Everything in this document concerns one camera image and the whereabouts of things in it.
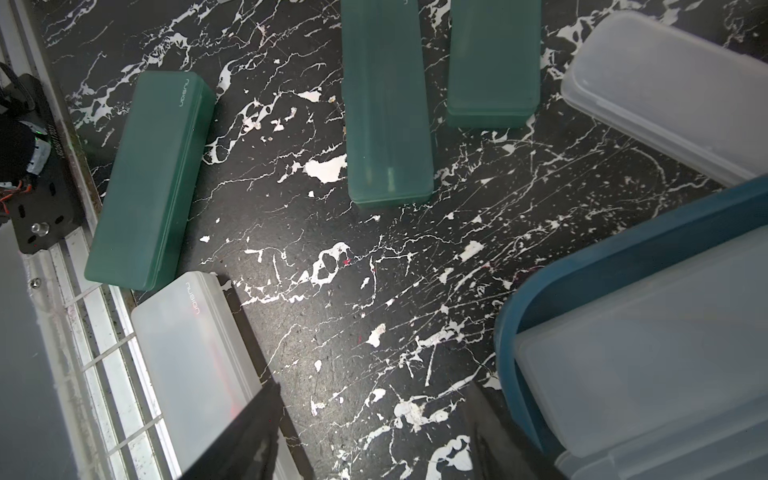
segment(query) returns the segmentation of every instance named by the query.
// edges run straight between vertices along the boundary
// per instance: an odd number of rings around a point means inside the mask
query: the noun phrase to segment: metal screw
[[[32,225],[32,233],[38,237],[45,237],[51,231],[51,226],[46,222],[35,223]]]

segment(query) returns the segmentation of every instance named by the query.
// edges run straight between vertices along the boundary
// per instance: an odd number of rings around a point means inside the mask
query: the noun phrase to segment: black and white marble floor
[[[180,268],[233,280],[318,478],[470,475],[457,407],[472,380],[499,389],[505,299],[552,260],[720,188],[563,102],[602,18],[639,10],[768,61],[766,0],[545,1],[538,113],[459,131],[443,123],[450,1],[420,4],[436,192],[371,213],[346,192],[339,0],[35,3],[102,193],[140,72],[216,88]]]

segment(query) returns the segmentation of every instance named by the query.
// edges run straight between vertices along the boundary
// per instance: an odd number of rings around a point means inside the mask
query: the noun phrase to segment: clear plastic box
[[[131,314],[181,471],[261,389],[216,276],[188,272]],[[301,475],[280,433],[274,478]]]
[[[635,12],[603,20],[562,81],[564,99],[732,186],[768,174],[768,65]]]
[[[562,445],[585,457],[768,394],[766,272],[761,227],[519,333]]]

